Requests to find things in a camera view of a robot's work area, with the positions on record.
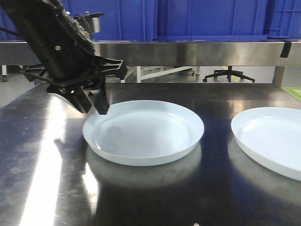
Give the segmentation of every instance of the cable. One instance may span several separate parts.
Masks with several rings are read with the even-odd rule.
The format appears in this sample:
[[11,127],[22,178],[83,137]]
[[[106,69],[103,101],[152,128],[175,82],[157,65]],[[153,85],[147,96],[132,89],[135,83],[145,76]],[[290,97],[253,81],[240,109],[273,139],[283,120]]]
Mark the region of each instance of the cable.
[[3,27],[0,27],[0,31],[6,32],[6,33],[9,33],[9,34],[13,34],[13,35],[15,35],[15,36],[21,36],[21,37],[22,37],[21,34],[16,33],[16,32],[13,32],[13,31],[8,30],[8,29],[5,29],[5,28],[3,28]]

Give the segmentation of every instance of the black mount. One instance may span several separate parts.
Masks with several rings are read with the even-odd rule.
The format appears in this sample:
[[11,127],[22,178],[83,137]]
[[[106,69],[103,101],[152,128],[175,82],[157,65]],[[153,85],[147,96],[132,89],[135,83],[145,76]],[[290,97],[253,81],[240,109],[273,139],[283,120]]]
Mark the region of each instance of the black mount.
[[[114,75],[121,80],[127,73],[127,67],[123,60],[111,60],[100,56],[94,56],[101,63],[101,66],[90,68],[88,73],[72,80],[57,82],[53,81],[51,75],[45,67],[32,65],[21,71],[28,81],[35,79],[49,83],[48,93],[55,93],[72,104],[81,113],[87,113],[92,105],[98,113],[106,114],[109,109],[109,103],[105,92],[105,77]],[[84,90],[98,89],[96,96],[89,92],[87,95]]]

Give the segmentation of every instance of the floor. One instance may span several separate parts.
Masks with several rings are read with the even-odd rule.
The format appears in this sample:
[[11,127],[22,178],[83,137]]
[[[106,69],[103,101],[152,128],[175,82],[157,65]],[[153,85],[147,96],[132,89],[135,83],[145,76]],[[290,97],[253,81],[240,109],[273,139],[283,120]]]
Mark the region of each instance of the floor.
[[[196,76],[192,70],[182,71],[161,77],[143,80],[142,82],[203,82],[205,75],[212,74],[214,70],[223,69],[222,67],[201,67],[200,75]],[[245,75],[255,79],[257,83],[272,83],[274,67],[233,67],[234,70],[243,71]],[[24,92],[34,87],[33,82],[18,73],[18,67],[8,67],[8,81],[0,79],[0,106],[7,105]],[[107,82],[120,82],[116,78],[108,78]],[[136,75],[131,75],[126,82],[136,82]],[[208,82],[227,82],[227,77],[222,76],[218,79],[210,78]],[[232,82],[240,81],[232,76]],[[282,87],[301,87],[301,67],[286,67]]]

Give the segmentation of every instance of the black robotic arm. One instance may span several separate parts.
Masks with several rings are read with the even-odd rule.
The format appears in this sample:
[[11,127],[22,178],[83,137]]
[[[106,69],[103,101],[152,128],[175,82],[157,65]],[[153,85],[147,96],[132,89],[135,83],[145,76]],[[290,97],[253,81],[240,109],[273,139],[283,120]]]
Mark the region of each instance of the black robotic arm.
[[[47,92],[61,95],[82,113],[94,105],[106,114],[105,76],[124,79],[124,62],[95,56],[89,33],[59,0],[0,0],[0,5],[45,67],[39,74],[30,72],[39,66],[31,67],[26,78],[48,82]],[[83,89],[99,89],[95,101]]]

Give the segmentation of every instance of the chair base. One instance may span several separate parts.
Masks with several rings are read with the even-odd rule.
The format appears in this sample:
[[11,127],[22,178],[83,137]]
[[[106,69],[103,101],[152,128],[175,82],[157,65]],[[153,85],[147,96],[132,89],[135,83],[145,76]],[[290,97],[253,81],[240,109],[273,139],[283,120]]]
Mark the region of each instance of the chair base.
[[227,70],[215,70],[214,74],[210,74],[210,75],[205,76],[205,78],[203,79],[203,82],[207,82],[208,78],[213,78],[213,77],[215,78],[215,77],[222,76],[222,75],[227,76],[228,82],[231,82],[231,75],[234,75],[234,76],[239,77],[241,79],[250,80],[253,83],[255,82],[255,79],[250,78],[248,76],[245,76],[243,74],[243,72],[232,70],[232,66],[229,66]]

